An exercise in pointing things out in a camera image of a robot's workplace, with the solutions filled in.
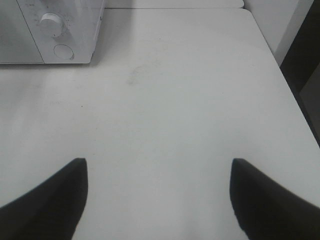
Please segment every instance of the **table surface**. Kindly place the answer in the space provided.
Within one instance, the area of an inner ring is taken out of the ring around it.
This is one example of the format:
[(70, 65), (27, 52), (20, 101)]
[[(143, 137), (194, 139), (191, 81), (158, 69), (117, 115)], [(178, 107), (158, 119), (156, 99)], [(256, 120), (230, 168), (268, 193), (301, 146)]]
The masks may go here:
[(243, 0), (108, 0), (114, 9), (208, 9), (243, 8)]
[(247, 239), (233, 158), (320, 206), (319, 147), (251, 13), (104, 16), (91, 64), (0, 66), (0, 206), (77, 157), (77, 240)]

